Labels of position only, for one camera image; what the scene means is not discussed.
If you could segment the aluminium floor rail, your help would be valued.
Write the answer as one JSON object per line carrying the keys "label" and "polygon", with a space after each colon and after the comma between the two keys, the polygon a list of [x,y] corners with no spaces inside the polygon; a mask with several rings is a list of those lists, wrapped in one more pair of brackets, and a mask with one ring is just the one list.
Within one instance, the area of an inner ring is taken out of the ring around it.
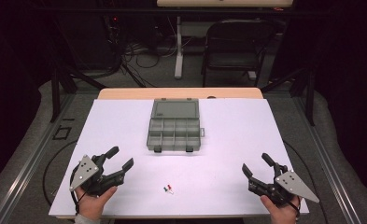
{"label": "aluminium floor rail", "polygon": [[60,103],[60,113],[54,121],[51,121],[52,100],[48,93],[42,96],[33,122],[0,174],[0,224],[6,223],[9,219],[45,155],[47,145],[58,129],[62,116],[74,98],[75,94],[64,94]]}
{"label": "aluminium floor rail", "polygon": [[329,185],[332,188],[332,192],[336,201],[339,204],[340,210],[342,211],[347,224],[362,224],[356,209],[350,200],[346,188],[343,185],[340,177],[338,176],[332,161],[329,157],[327,149],[325,148],[315,126],[312,126],[305,115],[305,106],[301,98],[292,98],[296,109],[298,110],[300,117],[303,121],[306,130],[309,131],[312,140],[316,146],[316,153],[318,161],[322,167],[322,170],[328,179]]}

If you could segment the white table mat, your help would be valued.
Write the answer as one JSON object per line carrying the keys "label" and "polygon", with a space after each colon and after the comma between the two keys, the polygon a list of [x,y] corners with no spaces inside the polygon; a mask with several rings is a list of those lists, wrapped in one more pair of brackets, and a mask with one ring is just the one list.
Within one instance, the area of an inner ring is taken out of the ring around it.
{"label": "white table mat", "polygon": [[[154,153],[147,148],[150,100],[97,100],[93,103],[69,165],[83,155],[99,155],[113,146],[119,153],[106,161],[111,174],[130,158],[134,166],[106,204],[104,217],[249,217],[266,214],[247,189],[245,163],[256,178],[270,183],[274,171],[262,159],[289,165],[290,160],[266,100],[203,99],[200,149]],[[174,194],[163,189],[170,185]]]}

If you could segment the black metal stand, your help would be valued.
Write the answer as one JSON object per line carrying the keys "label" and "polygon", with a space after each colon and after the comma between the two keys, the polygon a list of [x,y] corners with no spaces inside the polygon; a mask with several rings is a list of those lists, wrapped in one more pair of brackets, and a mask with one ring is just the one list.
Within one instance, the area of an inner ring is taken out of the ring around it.
{"label": "black metal stand", "polygon": [[294,72],[288,74],[285,77],[279,78],[276,81],[267,84],[266,86],[261,88],[262,93],[266,93],[275,89],[276,87],[282,85],[288,80],[293,79],[293,84],[289,89],[289,93],[291,96],[300,96],[303,93],[303,90],[306,90],[305,94],[305,108],[304,114],[308,122],[311,126],[315,125],[314,122],[314,97],[315,97],[315,77],[316,77],[316,69],[315,68],[299,68]]}
{"label": "black metal stand", "polygon": [[60,87],[68,94],[77,92],[78,87],[75,84],[73,77],[78,77],[84,82],[90,84],[98,90],[104,89],[106,86],[98,81],[84,75],[77,69],[69,65],[60,66],[54,69],[51,75],[51,96],[52,96],[52,117],[51,122],[54,122],[61,113]]}

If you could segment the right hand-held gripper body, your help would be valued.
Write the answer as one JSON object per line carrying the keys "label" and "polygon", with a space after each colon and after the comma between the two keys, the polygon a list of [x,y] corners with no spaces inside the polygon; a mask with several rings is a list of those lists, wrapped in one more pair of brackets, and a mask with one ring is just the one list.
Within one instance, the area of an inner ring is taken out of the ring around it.
{"label": "right hand-held gripper body", "polygon": [[319,202],[318,196],[302,181],[302,179],[286,166],[278,163],[273,165],[274,182],[266,184],[255,178],[247,170],[248,190],[258,196],[267,196],[277,206],[288,204],[294,196],[305,198],[314,203]]}

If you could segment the beige desk top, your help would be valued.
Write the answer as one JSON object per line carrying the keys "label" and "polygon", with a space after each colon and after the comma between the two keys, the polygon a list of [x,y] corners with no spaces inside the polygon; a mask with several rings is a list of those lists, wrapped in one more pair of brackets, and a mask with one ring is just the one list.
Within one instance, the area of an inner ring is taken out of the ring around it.
{"label": "beige desk top", "polygon": [[157,0],[158,7],[291,7],[294,0]]}

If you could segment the person's right hand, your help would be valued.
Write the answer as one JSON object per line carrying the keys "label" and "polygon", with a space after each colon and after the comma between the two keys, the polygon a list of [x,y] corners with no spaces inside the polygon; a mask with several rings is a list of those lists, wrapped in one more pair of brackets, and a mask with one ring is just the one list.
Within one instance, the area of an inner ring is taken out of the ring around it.
{"label": "person's right hand", "polygon": [[296,224],[298,212],[291,205],[277,207],[266,195],[260,200],[270,213],[272,224]]}

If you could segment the grey plastic compartment box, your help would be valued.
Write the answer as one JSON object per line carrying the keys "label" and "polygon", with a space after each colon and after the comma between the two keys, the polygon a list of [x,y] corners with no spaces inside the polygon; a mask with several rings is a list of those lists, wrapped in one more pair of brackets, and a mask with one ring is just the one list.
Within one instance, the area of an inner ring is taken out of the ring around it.
{"label": "grey plastic compartment box", "polygon": [[162,98],[154,101],[148,126],[149,150],[191,153],[200,149],[203,136],[198,99]]}

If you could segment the black folding chair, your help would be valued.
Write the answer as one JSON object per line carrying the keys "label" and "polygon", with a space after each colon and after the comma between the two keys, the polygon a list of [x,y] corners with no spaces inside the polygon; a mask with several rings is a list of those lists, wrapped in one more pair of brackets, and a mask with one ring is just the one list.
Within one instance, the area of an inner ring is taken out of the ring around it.
{"label": "black folding chair", "polygon": [[206,86],[207,71],[242,71],[260,79],[267,47],[276,36],[276,25],[267,20],[223,20],[211,25],[205,36],[201,75]]}

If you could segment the person's left hand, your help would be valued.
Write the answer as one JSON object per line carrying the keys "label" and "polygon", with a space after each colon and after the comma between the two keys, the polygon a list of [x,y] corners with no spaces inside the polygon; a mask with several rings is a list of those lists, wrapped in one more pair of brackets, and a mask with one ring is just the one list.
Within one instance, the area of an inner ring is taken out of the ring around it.
{"label": "person's left hand", "polygon": [[76,195],[80,198],[78,202],[78,214],[92,220],[100,219],[106,203],[117,191],[117,187],[111,187],[101,196],[88,195],[81,187],[75,189]]}

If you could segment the dark equipment rack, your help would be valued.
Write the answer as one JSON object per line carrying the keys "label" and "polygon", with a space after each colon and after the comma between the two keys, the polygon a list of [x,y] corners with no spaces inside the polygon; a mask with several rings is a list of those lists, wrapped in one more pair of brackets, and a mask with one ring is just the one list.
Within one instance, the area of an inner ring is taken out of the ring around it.
{"label": "dark equipment rack", "polygon": [[106,27],[106,39],[111,47],[113,63],[109,72],[117,72],[120,67],[120,23],[118,16],[105,15],[103,17]]}

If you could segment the light wooden table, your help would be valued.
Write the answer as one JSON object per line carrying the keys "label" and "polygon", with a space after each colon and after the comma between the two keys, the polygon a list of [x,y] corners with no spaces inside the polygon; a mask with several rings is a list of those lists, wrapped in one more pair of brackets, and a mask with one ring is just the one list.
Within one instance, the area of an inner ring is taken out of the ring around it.
{"label": "light wooden table", "polygon": [[210,97],[262,99],[263,95],[258,88],[106,88],[98,95],[100,100]]}

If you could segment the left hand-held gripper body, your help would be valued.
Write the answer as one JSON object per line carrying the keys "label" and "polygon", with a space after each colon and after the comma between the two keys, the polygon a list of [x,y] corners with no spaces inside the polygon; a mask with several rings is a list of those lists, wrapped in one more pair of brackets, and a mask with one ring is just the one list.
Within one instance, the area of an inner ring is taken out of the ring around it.
{"label": "left hand-held gripper body", "polygon": [[106,159],[111,158],[112,155],[107,154],[91,158],[84,155],[72,172],[69,190],[73,192],[81,187],[91,195],[101,196],[111,187],[122,185],[125,177],[125,166],[113,174],[104,174],[103,165]]}

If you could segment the white desk leg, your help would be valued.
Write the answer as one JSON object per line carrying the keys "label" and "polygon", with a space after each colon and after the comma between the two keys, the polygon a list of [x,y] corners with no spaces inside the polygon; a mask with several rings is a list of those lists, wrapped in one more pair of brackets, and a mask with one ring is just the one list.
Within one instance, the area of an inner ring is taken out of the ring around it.
{"label": "white desk leg", "polygon": [[182,34],[181,34],[181,18],[176,18],[176,67],[175,78],[181,79],[183,71],[183,51],[182,51]]}

